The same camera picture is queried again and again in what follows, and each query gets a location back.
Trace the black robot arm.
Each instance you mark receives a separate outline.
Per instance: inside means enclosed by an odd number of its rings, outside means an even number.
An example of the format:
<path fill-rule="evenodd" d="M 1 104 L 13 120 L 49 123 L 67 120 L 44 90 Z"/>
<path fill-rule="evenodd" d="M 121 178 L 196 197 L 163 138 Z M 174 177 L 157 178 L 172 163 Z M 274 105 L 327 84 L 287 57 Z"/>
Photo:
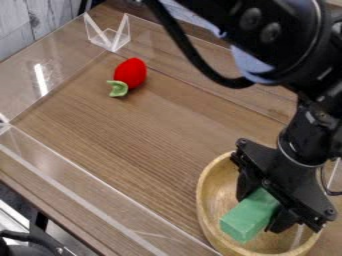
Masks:
<path fill-rule="evenodd" d="M 270 148 L 236 142 L 236 198 L 263 188 L 279 206 L 266 229 L 294 224 L 319 231 L 336 210 L 315 178 L 342 157 L 342 13 L 324 0 L 176 0 L 207 20 L 232 46 L 243 86 L 280 85 L 298 95 L 294 117 Z"/>

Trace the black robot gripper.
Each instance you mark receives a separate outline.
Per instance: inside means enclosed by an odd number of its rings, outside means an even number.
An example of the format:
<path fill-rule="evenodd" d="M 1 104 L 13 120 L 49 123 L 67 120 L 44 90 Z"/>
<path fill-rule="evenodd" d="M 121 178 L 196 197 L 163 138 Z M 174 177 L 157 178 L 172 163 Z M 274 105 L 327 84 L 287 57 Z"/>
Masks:
<path fill-rule="evenodd" d="M 316 181 L 316 168 L 294 163 L 280 148 L 270 148 L 246 138 L 236 141 L 230 159 L 238 167 L 236 199 L 242 201 L 263 188 L 279 202 L 266 230 L 282 233 L 304 224 L 318 233 L 338 211 Z"/>

